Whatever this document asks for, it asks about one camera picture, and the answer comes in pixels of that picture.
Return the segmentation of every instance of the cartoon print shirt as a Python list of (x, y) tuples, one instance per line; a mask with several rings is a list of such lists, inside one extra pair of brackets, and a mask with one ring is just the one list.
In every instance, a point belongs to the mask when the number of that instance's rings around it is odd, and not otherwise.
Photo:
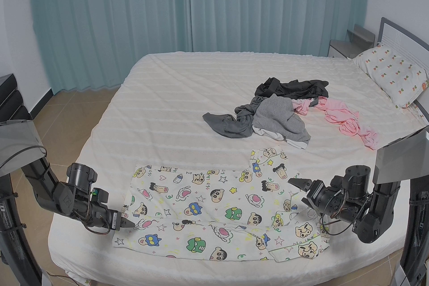
[(112, 244), (212, 261), (314, 258), (329, 239), (290, 177), (301, 176), (279, 146), (253, 150), (243, 171), (137, 166), (122, 210), (136, 227)]

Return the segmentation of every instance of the pile of clothes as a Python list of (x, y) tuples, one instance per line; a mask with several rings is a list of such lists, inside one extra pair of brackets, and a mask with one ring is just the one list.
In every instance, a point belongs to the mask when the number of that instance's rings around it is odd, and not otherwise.
[(249, 104), (235, 108), (237, 118), (231, 114), (206, 113), (203, 119), (214, 131), (228, 138), (245, 138), (255, 132), (306, 149), (311, 136), (294, 111), (306, 115), (309, 107), (316, 107), (325, 112), (328, 122), (340, 125), (341, 133), (359, 135), (365, 146), (376, 149), (377, 133), (359, 124), (359, 112), (351, 112), (343, 101), (328, 98), (325, 88), (328, 84), (321, 80), (281, 83), (269, 78), (257, 87)]

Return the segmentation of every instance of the tile floor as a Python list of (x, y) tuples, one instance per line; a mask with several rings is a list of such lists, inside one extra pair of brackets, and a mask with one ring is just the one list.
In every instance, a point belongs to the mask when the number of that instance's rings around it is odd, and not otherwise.
[[(48, 160), (60, 181), (66, 181), (67, 166), (77, 159), (116, 90), (60, 92), (50, 99), (35, 118), (37, 131), (48, 150)], [(20, 219), (27, 225), (25, 233), (37, 262), (50, 273), (64, 275), (64, 271), (51, 261), (48, 250), (48, 233), (53, 214), (39, 207), (29, 182), (22, 178), (20, 170), (12, 173), (11, 179), (15, 192), (19, 194), (16, 203)], [(394, 252), (379, 262), (320, 286), (387, 286), (400, 253)], [(70, 280), (61, 278), (52, 278), (52, 283), (54, 286), (74, 285)], [(19, 286), (10, 268), (1, 262), (0, 286)]]

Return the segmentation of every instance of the white bed sheet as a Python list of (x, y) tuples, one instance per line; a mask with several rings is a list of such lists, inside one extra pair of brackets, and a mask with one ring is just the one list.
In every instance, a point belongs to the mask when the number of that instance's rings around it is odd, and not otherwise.
[[(228, 139), (203, 121), (205, 112), (233, 113), (252, 99), (268, 77), (329, 81), (330, 97), (359, 111), (361, 122), (379, 132), (380, 147), (425, 126), (409, 111), (395, 109), (386, 94), (346, 59), (266, 53), (165, 53), (136, 63), (93, 129), (78, 158), (98, 173), (97, 187), (120, 210), (137, 163), (176, 165), (189, 170), (240, 169), (252, 149), (271, 147), (268, 137)], [(374, 167), (376, 151), (358, 137), (342, 135), (310, 109), (303, 117), (312, 136), (306, 150), (280, 143), (303, 177), (329, 183), (349, 165)], [(210, 262), (151, 257), (111, 245), (113, 233), (89, 233), (77, 221), (54, 215), (49, 233), (52, 260), (85, 278), (122, 285), (315, 285), (380, 260), (404, 242), (409, 183), (403, 182), (391, 228), (372, 244), (348, 230), (331, 238), (322, 256), (287, 262)], [(337, 232), (345, 224), (335, 224)]]

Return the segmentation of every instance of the green cartoon character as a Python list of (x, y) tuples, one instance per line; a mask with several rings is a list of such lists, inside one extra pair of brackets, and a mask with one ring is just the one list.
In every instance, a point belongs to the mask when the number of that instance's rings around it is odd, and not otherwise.
[(205, 247), (205, 240), (202, 240), (201, 237), (194, 237), (188, 241), (186, 249), (188, 249), (190, 252), (203, 252)]
[(241, 211), (239, 208), (229, 208), (225, 212), (225, 217), (231, 220), (239, 220), (243, 213), (243, 211)]

